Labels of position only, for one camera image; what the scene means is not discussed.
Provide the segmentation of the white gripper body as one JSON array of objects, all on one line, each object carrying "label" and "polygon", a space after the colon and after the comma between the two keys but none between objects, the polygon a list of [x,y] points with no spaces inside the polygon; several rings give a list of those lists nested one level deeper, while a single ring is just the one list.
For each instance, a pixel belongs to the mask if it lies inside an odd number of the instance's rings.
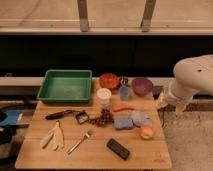
[{"label": "white gripper body", "polygon": [[156,100],[156,107],[161,109],[168,105],[174,106],[175,113],[180,114],[186,109],[188,102],[179,97],[176,97],[168,89],[164,89]]}]

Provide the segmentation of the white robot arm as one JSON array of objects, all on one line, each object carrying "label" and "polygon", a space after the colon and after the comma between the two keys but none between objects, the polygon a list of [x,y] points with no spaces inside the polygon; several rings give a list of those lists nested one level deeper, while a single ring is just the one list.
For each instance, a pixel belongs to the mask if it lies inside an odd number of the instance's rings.
[{"label": "white robot arm", "polygon": [[199,92],[213,96],[213,54],[190,57],[178,61],[173,69],[174,78],[156,100],[158,109],[167,105],[182,113]]}]

